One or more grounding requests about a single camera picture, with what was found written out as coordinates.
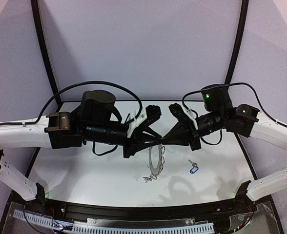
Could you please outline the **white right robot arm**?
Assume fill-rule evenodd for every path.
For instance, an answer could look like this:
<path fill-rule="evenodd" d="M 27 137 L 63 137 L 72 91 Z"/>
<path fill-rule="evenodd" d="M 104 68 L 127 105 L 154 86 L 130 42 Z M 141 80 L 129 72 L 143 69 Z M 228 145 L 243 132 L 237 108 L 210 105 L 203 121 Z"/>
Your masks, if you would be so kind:
<path fill-rule="evenodd" d="M 201 148 L 203 137 L 225 129 L 244 137 L 263 140 L 287 151 L 287 124 L 271 117 L 262 106 L 241 104 L 233 107 L 230 84 L 209 85 L 198 92 L 202 95 L 207 114 L 194 117 L 185 103 L 171 104 L 169 110 L 177 124 L 161 139 L 163 145 L 187 145 Z M 252 203 L 262 197 L 287 189 L 287 167 L 266 177 L 240 185 L 235 200 Z"/>

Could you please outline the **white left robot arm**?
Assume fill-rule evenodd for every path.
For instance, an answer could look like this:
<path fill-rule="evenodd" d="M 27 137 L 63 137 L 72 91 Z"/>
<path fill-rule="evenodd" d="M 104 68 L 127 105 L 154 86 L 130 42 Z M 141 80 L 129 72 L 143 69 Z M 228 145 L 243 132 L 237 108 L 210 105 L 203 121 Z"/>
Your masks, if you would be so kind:
<path fill-rule="evenodd" d="M 160 142 L 150 125 L 161 117 L 156 105 L 141 106 L 126 120 L 115 107 L 115 96 L 104 90 L 86 91 L 72 112 L 55 112 L 38 120 L 0 122 L 0 180 L 25 201 L 45 203 L 44 187 L 27 179 L 3 158 L 7 148 L 81 147 L 87 142 L 123 147 L 128 158 Z"/>

